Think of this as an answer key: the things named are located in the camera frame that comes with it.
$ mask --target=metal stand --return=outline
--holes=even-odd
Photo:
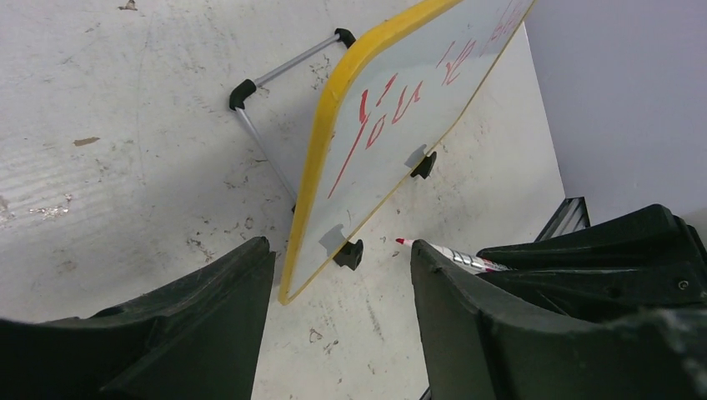
[[[240,116],[241,120],[243,121],[243,125],[246,127],[246,130],[248,130],[250,136],[253,137],[258,146],[260,146],[260,150],[263,151],[265,157],[270,161],[270,165],[273,166],[275,173],[278,174],[278,178],[287,189],[290,197],[293,200],[293,203],[297,202],[297,190],[295,189],[293,184],[285,177],[284,172],[280,168],[278,163],[275,162],[275,160],[270,156],[271,152],[268,150],[268,146],[266,146],[265,142],[263,141],[263,138],[260,136],[260,133],[258,133],[258,129],[255,127],[255,125],[253,125],[253,121],[245,112],[244,101],[250,95],[255,93],[256,90],[262,87],[265,83],[272,81],[273,79],[282,75],[295,65],[301,63],[307,58],[312,57],[314,54],[324,50],[328,45],[335,42],[342,42],[344,45],[346,45],[346,48],[350,48],[355,41],[356,39],[354,35],[349,30],[342,28],[336,29],[332,37],[329,37],[323,42],[318,43],[309,50],[303,52],[302,54],[299,54],[297,57],[287,61],[283,65],[275,68],[273,71],[266,73],[262,77],[255,79],[254,81],[250,79],[244,80],[231,92],[231,97],[228,101],[228,106]]]

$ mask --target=black corner connector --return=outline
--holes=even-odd
[[[341,250],[333,256],[333,261],[340,267],[346,266],[349,267],[351,271],[356,271],[363,257],[364,241],[359,239],[356,244],[346,242],[346,244],[341,247]]]
[[[236,108],[244,110],[245,99],[255,93],[255,89],[256,87],[253,81],[250,79],[244,80],[231,92],[231,98],[228,100],[228,106],[234,111],[236,111]]]
[[[356,37],[354,37],[354,34],[351,33],[351,31],[349,31],[348,29],[338,27],[333,32],[335,34],[338,34],[338,40],[343,43],[346,48],[350,48],[354,44],[354,42],[356,42]]]
[[[432,154],[425,156],[424,160],[413,170],[410,177],[415,178],[418,175],[422,179],[427,179],[429,174],[432,172],[432,167],[434,167],[434,162],[437,161],[437,152],[432,152]]]

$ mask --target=whiteboard stand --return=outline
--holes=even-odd
[[[287,177],[285,177],[285,174],[282,168],[280,168],[277,161],[273,157],[271,157],[270,151],[268,150],[268,146],[263,141],[263,138],[260,136],[260,133],[258,133],[258,129],[253,124],[253,121],[245,112],[245,99],[250,97],[258,90],[258,88],[261,88],[265,83],[272,81],[276,77],[287,72],[290,68],[298,65],[307,58],[310,58],[314,54],[324,50],[330,44],[336,42],[341,42],[346,46],[346,48],[350,48],[354,44],[354,42],[356,42],[356,37],[354,37],[354,35],[348,29],[337,28],[336,30],[334,30],[333,36],[314,45],[309,50],[306,50],[305,52],[299,54],[297,57],[287,61],[283,65],[266,73],[262,77],[259,77],[255,80],[244,80],[231,92],[231,96],[228,100],[228,107],[235,111],[240,117],[240,119],[243,121],[243,125],[245,126],[246,130],[248,131],[248,133],[250,133],[250,136],[253,137],[253,140],[255,140],[255,142],[258,144],[265,158],[270,161],[270,165],[273,166],[275,173],[278,174],[280,182],[282,182],[285,186],[285,189],[287,189],[294,204],[297,203],[297,191],[295,190],[295,186],[287,179]],[[347,242],[342,248],[342,250],[337,253],[333,260],[340,267],[343,267],[345,265],[351,268],[351,270],[355,271],[356,267],[358,267],[361,263],[361,258],[363,257],[363,255],[364,243],[363,241],[358,240],[355,244]]]

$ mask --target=black rubber foot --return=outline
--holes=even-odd
[[[437,161],[437,152],[432,152],[432,154],[425,156],[424,160],[413,170],[410,176],[415,178],[419,175],[422,179],[427,179],[432,172],[435,161]]]
[[[361,258],[364,257],[364,241],[359,239],[356,244],[346,242],[341,247],[337,255],[333,257],[333,261],[340,267],[344,265],[349,267],[351,271],[356,271],[361,263]]]

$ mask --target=yellow whiteboard edge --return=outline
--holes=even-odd
[[[446,12],[453,6],[461,3],[462,0],[425,0],[424,2],[409,8],[407,11],[402,12],[398,16],[384,22],[377,27],[371,29],[365,33],[360,39],[358,39],[353,46],[343,55],[341,61],[334,68],[331,74],[331,78],[327,81],[324,86],[322,97],[319,99],[317,110],[314,114],[314,124],[312,128],[312,135],[309,139],[309,146],[307,149],[307,162],[304,165],[304,171],[302,175],[302,181],[299,184],[299,196],[297,199],[297,204],[303,207],[296,207],[293,219],[293,227],[290,230],[290,236],[288,241],[288,251],[285,256],[285,265],[283,270],[283,278],[280,283],[280,290],[278,294],[278,300],[284,306],[290,304],[313,280],[320,272],[326,267],[334,258],[334,256],[343,248],[344,243],[336,248],[332,252],[332,255],[324,262],[317,271],[312,274],[307,282],[302,285],[302,287],[294,293],[294,295],[289,296],[290,283],[292,282],[292,276],[294,273],[295,263],[297,262],[297,257],[299,256],[299,251],[302,247],[302,241],[304,238],[304,229],[307,226],[309,220],[309,215],[312,212],[312,207],[314,206],[314,199],[317,195],[317,188],[319,184],[319,179],[322,176],[322,171],[324,168],[324,162],[326,161],[327,149],[331,140],[333,138],[332,132],[336,124],[336,116],[338,115],[338,110],[341,107],[341,101],[346,96],[351,83],[355,78],[364,70],[364,68],[369,64],[369,62],[380,54],[386,48],[389,48],[395,44],[401,38],[408,36],[410,33],[416,31],[422,27],[425,23],[432,21],[442,13]],[[499,60],[501,55],[504,53],[506,47],[510,41],[515,36],[515,33],[520,28],[525,18],[530,13],[535,5],[535,0],[528,7],[528,11],[523,15],[523,18],[515,27],[513,33],[510,35],[509,40],[504,44],[504,47],[499,52],[491,67],[484,75],[477,86],[474,94],[471,96],[464,110],[457,116],[456,121],[447,130],[447,132],[442,135],[442,137],[430,147],[427,154],[430,154],[442,140],[451,132],[461,117],[466,113],[469,104],[476,97],[476,93],[486,81],[491,71],[494,69],[496,62]],[[387,196],[381,200],[381,202],[374,208],[374,210],[365,218],[352,232],[346,237],[346,241],[351,240],[351,238],[359,231],[360,228],[374,215],[381,206],[390,198],[390,196],[395,193],[395,191],[400,187],[400,185],[405,182],[405,178],[409,176],[406,173],[405,176],[398,182],[393,190],[388,193]]]

